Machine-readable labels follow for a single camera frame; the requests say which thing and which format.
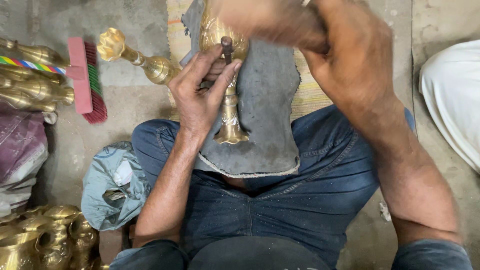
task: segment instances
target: woven mat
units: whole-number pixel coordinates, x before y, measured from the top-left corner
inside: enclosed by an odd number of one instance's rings
[[[168,44],[170,45],[170,60],[176,67],[180,67],[180,60],[190,51],[190,37],[185,35],[185,27],[181,23],[181,17],[187,11],[193,0],[167,0],[168,11]],[[295,50],[293,53],[295,64],[300,72],[301,83],[292,100],[292,114],[290,121],[318,109],[327,107],[332,101],[320,89],[308,69],[307,62],[302,53]],[[178,121],[177,106],[172,94],[168,93],[172,111],[170,120]]]

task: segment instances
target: white cloth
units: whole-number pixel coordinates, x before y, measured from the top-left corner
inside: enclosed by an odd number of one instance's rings
[[[480,173],[480,40],[431,57],[421,69],[419,90],[447,142]]]

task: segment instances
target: knuckle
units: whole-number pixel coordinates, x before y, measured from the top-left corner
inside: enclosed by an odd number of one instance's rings
[[[203,51],[198,55],[197,61],[199,63],[209,62],[210,61],[210,55],[206,51]]]

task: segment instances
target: gray plastic bag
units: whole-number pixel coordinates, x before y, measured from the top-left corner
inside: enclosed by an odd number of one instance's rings
[[[114,173],[126,160],[132,169],[130,186],[118,186],[114,182]],[[99,231],[118,229],[137,216],[151,189],[132,143],[128,141],[114,143],[98,152],[83,183],[82,212],[90,225]],[[111,195],[113,189],[118,190],[114,198]]]

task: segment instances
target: brass pot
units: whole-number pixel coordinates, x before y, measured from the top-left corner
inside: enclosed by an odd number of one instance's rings
[[[29,219],[26,219],[18,224],[18,226],[24,229],[26,232],[36,232],[36,229],[45,223],[50,223],[53,221],[53,218],[46,216],[34,216]]]
[[[36,270],[39,259],[34,245],[38,233],[19,233],[0,240],[0,269]]]
[[[74,205],[60,205],[48,209],[43,215],[55,220],[61,220],[78,212],[80,210]]]
[[[73,255],[71,269],[76,270],[90,270],[91,251],[98,243],[98,234],[95,230],[90,230],[82,234],[80,238],[73,239]]]
[[[0,226],[17,225],[18,224],[17,218],[18,218],[17,213],[12,213],[8,216],[4,216],[3,218],[0,218]]]
[[[15,234],[23,233],[23,232],[24,231],[21,228],[16,227],[16,226],[11,226],[11,225],[1,226],[0,227],[0,240],[3,239],[3,238],[7,238],[9,236],[15,235]]]
[[[67,238],[67,227],[55,223],[38,227],[40,235],[35,249],[40,255],[41,268],[45,270],[67,269],[72,257],[72,243]]]
[[[81,238],[86,235],[86,233],[93,231],[92,226],[88,223],[87,219],[83,214],[79,214],[72,219],[72,223],[68,228],[68,232],[72,238]]]
[[[43,213],[49,208],[47,205],[43,206],[37,206],[33,209],[28,209],[25,212],[21,213],[20,216],[25,217],[26,219],[29,219],[34,216],[41,216]]]
[[[100,257],[96,258],[92,263],[91,270],[107,270],[110,269],[110,265],[102,262]]]

